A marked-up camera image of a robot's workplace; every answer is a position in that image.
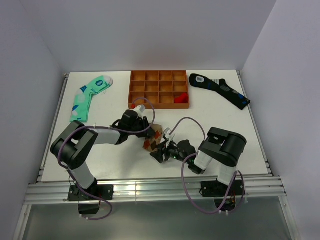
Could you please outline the brown argyle sock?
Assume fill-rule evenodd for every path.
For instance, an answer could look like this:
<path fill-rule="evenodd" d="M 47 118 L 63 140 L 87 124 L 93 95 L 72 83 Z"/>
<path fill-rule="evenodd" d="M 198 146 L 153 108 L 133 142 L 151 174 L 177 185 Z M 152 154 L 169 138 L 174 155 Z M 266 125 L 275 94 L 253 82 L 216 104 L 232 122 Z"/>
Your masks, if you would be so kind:
<path fill-rule="evenodd" d="M 163 127 L 160 124 L 153 124 L 151 129 L 155 134 L 151 137 L 146 137 L 142 148 L 150 153 L 157 151 L 157 145 L 162 141 Z"/>

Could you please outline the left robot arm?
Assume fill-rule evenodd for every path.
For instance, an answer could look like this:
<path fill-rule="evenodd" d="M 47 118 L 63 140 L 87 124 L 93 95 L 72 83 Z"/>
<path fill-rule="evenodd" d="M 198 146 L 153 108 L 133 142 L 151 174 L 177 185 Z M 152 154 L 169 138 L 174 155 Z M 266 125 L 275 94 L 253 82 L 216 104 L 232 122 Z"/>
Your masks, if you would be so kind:
<path fill-rule="evenodd" d="M 143 116 L 144 105 L 126 110 L 122 117 L 108 127 L 90 127 L 78 120 L 72 121 L 50 147 L 58 164 L 71 173 L 80 186 L 79 194 L 86 200 L 99 195 L 98 181 L 92 175 L 86 160 L 94 145 L 120 145 L 129 136 L 154 137 L 148 118 Z"/>

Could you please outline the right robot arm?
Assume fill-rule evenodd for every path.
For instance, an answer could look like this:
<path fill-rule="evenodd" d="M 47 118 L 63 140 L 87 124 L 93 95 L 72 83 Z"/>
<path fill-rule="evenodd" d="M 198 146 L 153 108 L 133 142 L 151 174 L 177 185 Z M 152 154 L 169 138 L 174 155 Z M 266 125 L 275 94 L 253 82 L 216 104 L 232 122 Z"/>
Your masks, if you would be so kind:
<path fill-rule="evenodd" d="M 212 161 L 219 163 L 216 189 L 222 195 L 229 194 L 234 183 L 232 177 L 237 170 L 237 165 L 242 155 L 247 140 L 241 134 L 212 127 L 207 137 L 196 149 L 188 139 L 175 143 L 170 136 L 171 130 L 165 130 L 164 141 L 155 147 L 150 156 L 160 164 L 169 159 L 180 162 L 186 160 L 188 169 L 193 173 L 203 174 Z"/>

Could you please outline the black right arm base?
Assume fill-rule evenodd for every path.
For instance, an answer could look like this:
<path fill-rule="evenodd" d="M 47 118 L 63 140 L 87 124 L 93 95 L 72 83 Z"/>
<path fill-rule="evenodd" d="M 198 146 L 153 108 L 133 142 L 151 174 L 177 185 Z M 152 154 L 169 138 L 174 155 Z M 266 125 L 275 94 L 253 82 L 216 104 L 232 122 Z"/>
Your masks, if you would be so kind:
<path fill-rule="evenodd" d="M 226 195 L 227 189 L 227 185 L 224 185 L 217 180 L 202 181 L 199 193 L 203 197 L 214 198 L 214 204 L 218 208 Z M 245 194 L 246 192 L 243 182 L 241 180 L 234 180 L 227 194 L 226 201 L 220 209 L 220 212 L 228 214 L 230 211 L 233 211 L 237 207 L 236 198 L 241 197 L 243 200 Z"/>

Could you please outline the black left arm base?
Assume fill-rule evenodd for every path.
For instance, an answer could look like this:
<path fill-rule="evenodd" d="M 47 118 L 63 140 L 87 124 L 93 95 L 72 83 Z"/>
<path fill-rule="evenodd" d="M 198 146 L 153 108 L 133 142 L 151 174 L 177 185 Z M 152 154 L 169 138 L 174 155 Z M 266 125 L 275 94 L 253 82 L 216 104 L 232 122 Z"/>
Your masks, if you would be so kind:
<path fill-rule="evenodd" d="M 90 189 L 83 189 L 77 185 L 69 187 L 67 197 L 68 202 L 78 202 L 78 213 L 85 217 L 96 215 L 102 205 L 109 206 L 109 215 L 113 210 L 112 204 L 109 202 L 113 199 L 114 186 L 112 184 L 97 184 Z"/>

